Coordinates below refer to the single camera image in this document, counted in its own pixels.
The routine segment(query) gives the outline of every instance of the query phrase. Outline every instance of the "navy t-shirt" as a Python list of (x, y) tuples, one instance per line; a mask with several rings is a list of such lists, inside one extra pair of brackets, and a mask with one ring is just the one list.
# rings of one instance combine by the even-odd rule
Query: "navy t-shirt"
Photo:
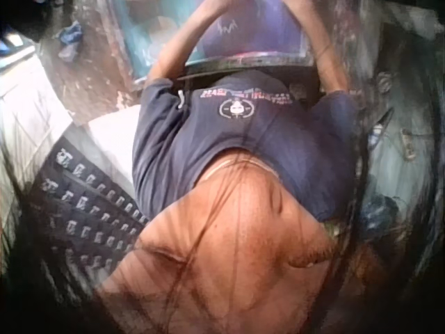
[(347, 93), (329, 94), (305, 111), (282, 82), (246, 71), (193, 91), (186, 108), (180, 104), (168, 79), (143, 92), (133, 183), (148, 219), (186, 195), (207, 164), (230, 148), (268, 164), (319, 221), (345, 212), (355, 175), (356, 109)]

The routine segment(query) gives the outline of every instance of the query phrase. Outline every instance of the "circular logo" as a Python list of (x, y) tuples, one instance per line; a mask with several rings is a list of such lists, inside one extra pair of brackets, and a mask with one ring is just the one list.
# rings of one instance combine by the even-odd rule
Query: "circular logo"
[(229, 99), (220, 105), (220, 115), (226, 118), (249, 118), (253, 113), (253, 103), (249, 100)]

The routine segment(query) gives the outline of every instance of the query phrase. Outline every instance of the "man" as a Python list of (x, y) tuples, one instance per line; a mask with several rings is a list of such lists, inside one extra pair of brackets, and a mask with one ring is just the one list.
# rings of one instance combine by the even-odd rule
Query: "man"
[(327, 93), (310, 112), (257, 71), (194, 91), (179, 108), (172, 81), (206, 29), (240, 2), (205, 0), (148, 75), (133, 180), (152, 221), (103, 286), (171, 297), (144, 312), (172, 332), (206, 332), (206, 319), (227, 333), (299, 328), (334, 248), (320, 222), (342, 216), (352, 195), (355, 107), (311, 1), (284, 0), (309, 36)]

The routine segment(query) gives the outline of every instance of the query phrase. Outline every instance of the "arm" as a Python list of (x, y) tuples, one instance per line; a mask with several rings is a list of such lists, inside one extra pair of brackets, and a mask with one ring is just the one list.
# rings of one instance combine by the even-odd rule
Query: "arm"
[(309, 37), (316, 59), (318, 75), (326, 93), (333, 93), (337, 90), (348, 91), (348, 75), (312, 1), (283, 0)]
[(204, 1), (162, 49), (148, 74), (145, 87), (155, 79), (176, 79), (204, 32), (229, 6), (228, 0)]

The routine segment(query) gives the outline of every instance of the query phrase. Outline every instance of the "cloth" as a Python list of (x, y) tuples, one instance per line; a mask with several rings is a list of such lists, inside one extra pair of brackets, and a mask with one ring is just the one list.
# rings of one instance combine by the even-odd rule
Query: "cloth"
[(268, 164), (319, 221), (345, 212), (355, 176), (356, 108), (347, 93), (327, 95), (304, 111), (282, 82), (245, 71), (193, 91), (179, 109), (180, 103), (168, 79), (143, 92), (133, 183), (148, 219), (187, 194), (207, 164), (230, 148)]

